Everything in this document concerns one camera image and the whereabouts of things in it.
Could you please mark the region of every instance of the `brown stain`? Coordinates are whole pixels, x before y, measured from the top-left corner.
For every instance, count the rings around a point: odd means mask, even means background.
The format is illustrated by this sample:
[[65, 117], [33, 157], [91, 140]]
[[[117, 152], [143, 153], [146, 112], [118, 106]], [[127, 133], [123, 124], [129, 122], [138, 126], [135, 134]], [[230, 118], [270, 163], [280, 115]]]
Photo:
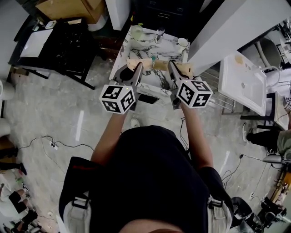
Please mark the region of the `brown stain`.
[[243, 57], [240, 55], [235, 55], [235, 60], [238, 64], [242, 65], [244, 63]]

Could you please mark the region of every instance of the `white box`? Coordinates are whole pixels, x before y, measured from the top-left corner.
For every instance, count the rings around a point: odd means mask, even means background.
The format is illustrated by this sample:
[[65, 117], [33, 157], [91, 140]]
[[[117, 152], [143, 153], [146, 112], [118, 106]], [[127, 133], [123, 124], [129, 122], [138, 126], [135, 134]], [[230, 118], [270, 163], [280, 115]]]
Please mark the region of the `white box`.
[[205, 81], [183, 79], [180, 81], [177, 97], [189, 108], [205, 107], [213, 91]]
[[135, 102], [131, 86], [104, 85], [99, 100], [106, 111], [124, 114]]

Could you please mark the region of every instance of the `green shirt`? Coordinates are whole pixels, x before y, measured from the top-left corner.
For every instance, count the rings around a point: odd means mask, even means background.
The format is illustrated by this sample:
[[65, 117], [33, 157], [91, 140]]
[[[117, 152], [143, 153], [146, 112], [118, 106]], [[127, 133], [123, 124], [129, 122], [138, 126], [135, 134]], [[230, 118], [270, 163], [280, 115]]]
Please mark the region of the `green shirt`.
[[277, 141], [278, 153], [285, 155], [284, 159], [291, 159], [291, 130], [281, 131]]

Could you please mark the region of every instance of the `backpack strap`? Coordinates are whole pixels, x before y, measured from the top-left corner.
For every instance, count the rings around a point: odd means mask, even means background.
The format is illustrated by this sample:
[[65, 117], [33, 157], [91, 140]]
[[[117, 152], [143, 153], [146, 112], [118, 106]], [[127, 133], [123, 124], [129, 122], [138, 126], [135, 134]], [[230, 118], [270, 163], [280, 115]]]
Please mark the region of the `backpack strap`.
[[224, 201], [212, 196], [207, 202], [208, 233], [226, 233], [231, 228], [231, 212]]
[[91, 220], [91, 205], [89, 192], [81, 197], [75, 197], [64, 211], [64, 224], [68, 233], [89, 233]]

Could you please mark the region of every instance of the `marble floor tile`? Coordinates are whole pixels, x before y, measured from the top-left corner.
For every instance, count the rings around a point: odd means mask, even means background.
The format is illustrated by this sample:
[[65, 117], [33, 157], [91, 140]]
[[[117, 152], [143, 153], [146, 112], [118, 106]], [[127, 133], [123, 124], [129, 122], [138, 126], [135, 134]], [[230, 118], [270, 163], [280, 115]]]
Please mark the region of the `marble floor tile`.
[[[51, 73], [45, 80], [33, 74], [14, 75], [15, 97], [5, 102], [4, 117], [11, 125], [11, 141], [18, 147], [28, 146], [32, 139], [44, 135], [69, 146], [86, 144], [94, 148], [98, 143], [111, 114], [104, 111], [99, 95], [108, 77], [113, 61], [96, 57], [87, 81], [96, 86], [93, 91], [68, 77]], [[241, 129], [244, 121], [237, 116], [222, 116], [221, 109], [208, 106], [197, 110], [205, 136], [211, 147], [214, 167], [223, 175], [235, 171], [240, 154], [262, 159], [263, 148], [245, 143]], [[150, 105], [138, 102], [135, 112], [127, 114], [122, 131], [130, 129], [131, 118], [137, 118], [142, 126], [158, 125], [172, 130], [181, 143], [188, 143], [186, 124], [181, 128], [183, 113], [173, 110], [170, 103]], [[50, 146], [50, 138], [36, 139], [28, 148], [20, 149], [19, 160], [27, 169], [25, 182], [31, 189], [32, 204], [37, 208], [39, 221], [47, 232], [57, 232], [55, 215], [63, 187], [65, 172], [72, 156], [90, 159], [92, 149], [58, 145]], [[272, 187], [277, 170], [258, 160], [243, 157], [237, 171], [224, 179], [231, 197], [243, 197], [252, 208]], [[254, 192], [257, 198], [249, 199]]]

